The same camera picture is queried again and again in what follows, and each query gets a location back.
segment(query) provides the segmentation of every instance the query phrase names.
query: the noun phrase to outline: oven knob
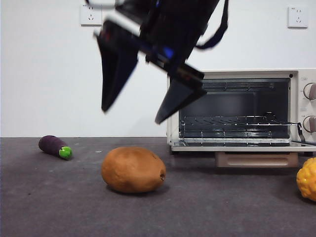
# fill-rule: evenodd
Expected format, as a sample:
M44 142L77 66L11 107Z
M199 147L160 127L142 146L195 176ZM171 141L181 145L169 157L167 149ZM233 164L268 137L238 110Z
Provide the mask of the oven knob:
M316 117L306 117L303 121L303 127L308 132L316 132Z
M316 99L316 84L309 83L304 87L304 95L309 100Z

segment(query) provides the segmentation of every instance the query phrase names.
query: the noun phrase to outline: white toaster oven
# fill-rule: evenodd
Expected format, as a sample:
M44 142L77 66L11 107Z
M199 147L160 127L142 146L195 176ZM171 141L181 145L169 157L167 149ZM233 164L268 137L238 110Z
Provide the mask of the white toaster oven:
M204 74L207 94L167 120L173 153L215 152L223 167L295 167L298 152L316 151L316 69Z

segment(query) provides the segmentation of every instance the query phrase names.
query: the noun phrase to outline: purple eggplant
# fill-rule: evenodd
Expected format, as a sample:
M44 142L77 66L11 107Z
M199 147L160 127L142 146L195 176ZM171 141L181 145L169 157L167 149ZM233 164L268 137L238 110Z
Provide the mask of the purple eggplant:
M72 150L68 145L58 137L44 136L39 141L39 148L50 155L54 155L63 159L69 159L72 155Z

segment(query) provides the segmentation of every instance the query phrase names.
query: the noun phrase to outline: electrical socket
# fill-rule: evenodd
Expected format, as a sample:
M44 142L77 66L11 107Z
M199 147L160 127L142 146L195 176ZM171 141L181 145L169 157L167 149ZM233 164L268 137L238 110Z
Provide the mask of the electrical socket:
M82 26L102 26L102 8L81 5Z
M289 28L307 28L308 12L304 7L288 8L288 27Z

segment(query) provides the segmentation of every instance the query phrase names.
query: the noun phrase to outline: gray carpet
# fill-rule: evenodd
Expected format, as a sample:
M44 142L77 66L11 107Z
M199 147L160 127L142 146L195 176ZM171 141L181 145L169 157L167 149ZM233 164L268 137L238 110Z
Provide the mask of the gray carpet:
M165 138L64 140L70 161L42 153L36 138L1 139L2 237L316 236L298 169L216 169L212 153L169 155ZM108 151L134 145L166 164L155 192L119 194L100 175Z

